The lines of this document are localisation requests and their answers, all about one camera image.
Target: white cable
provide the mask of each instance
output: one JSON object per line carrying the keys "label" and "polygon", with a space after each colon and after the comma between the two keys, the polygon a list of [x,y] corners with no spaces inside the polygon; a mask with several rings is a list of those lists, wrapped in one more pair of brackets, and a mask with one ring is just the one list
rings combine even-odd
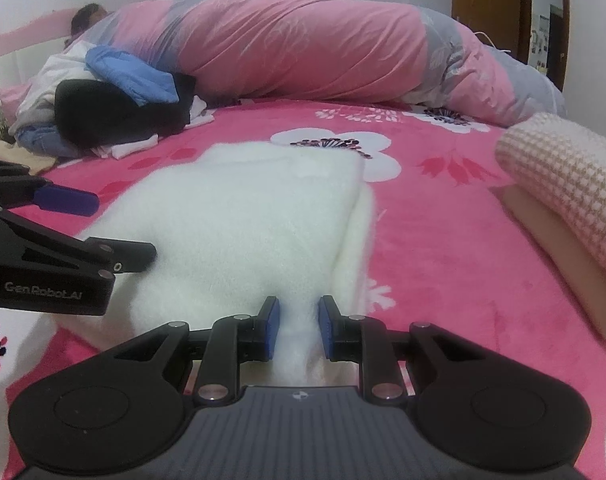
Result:
{"label": "white cable", "polygon": [[494,41],[492,41],[492,38],[490,38],[490,37],[489,37],[489,36],[488,36],[486,33],[484,33],[482,30],[479,30],[478,32],[475,32],[474,34],[475,34],[475,36],[478,36],[479,34],[482,34],[484,37],[486,37],[487,41],[489,41],[489,42],[490,42],[490,44],[491,44],[491,45],[492,45],[494,48],[496,48],[496,50],[500,50],[501,52],[505,52],[506,54],[511,54],[511,53],[512,53],[512,51],[511,51],[511,50],[504,50],[504,49],[501,49],[501,48],[497,48],[497,47],[496,47],[496,45],[494,44]]}

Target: red flower pattern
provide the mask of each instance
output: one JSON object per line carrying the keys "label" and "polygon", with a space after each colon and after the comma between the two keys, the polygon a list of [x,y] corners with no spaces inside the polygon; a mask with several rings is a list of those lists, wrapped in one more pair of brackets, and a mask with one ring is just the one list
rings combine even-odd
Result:
{"label": "red flower pattern", "polygon": [[472,178],[482,181],[485,181],[488,177],[499,178],[497,174],[486,170],[483,166],[465,156],[460,158],[460,162],[454,156],[449,157],[449,162],[445,156],[432,156],[422,161],[418,167],[423,168],[421,174],[428,174],[432,178],[447,169],[449,176],[457,184],[470,184]]}

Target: white fluffy cloth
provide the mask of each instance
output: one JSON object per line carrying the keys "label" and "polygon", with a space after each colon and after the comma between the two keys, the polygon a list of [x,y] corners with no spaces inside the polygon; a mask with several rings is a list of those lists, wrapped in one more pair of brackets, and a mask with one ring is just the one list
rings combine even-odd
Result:
{"label": "white fluffy cloth", "polygon": [[103,317],[58,322],[105,349],[171,320],[195,329],[257,314],[281,301],[269,365],[243,382],[291,386],[351,383],[324,359],[317,302],[332,294],[344,315],[365,314],[373,197],[350,150],[218,144],[192,164],[155,171],[80,234],[153,243],[143,274],[117,277]]}

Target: pink bedsheet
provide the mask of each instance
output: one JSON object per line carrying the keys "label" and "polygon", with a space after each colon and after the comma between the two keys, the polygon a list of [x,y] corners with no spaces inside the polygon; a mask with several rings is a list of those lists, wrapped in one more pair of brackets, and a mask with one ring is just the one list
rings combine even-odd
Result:
{"label": "pink bedsheet", "polygon": [[[366,177],[378,208],[369,270],[372,315],[398,330],[416,320],[436,323],[577,388],[593,417],[577,466],[590,479],[606,480],[606,342],[592,332],[549,259],[491,193],[510,183],[494,161],[500,133],[431,110],[282,100],[219,110],[213,123],[147,152],[84,161],[48,177],[96,192],[106,208],[151,171],[190,162],[215,142],[319,140],[340,146],[341,140],[358,140],[370,156]],[[21,213],[67,234],[91,221],[34,207]],[[88,345],[59,330],[41,364],[8,388],[8,400],[91,354]],[[5,478],[19,468],[12,449]]]}

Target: doorframe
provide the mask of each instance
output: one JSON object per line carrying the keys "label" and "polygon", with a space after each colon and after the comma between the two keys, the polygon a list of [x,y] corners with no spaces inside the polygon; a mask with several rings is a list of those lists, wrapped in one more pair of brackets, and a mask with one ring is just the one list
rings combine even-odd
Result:
{"label": "doorframe", "polygon": [[561,38],[561,62],[558,67],[558,89],[562,92],[567,69],[567,51],[570,46],[570,0],[563,0],[563,38]]}
{"label": "doorframe", "polygon": [[529,40],[532,35],[532,0],[520,0],[519,22],[516,59],[527,64],[529,60]]}

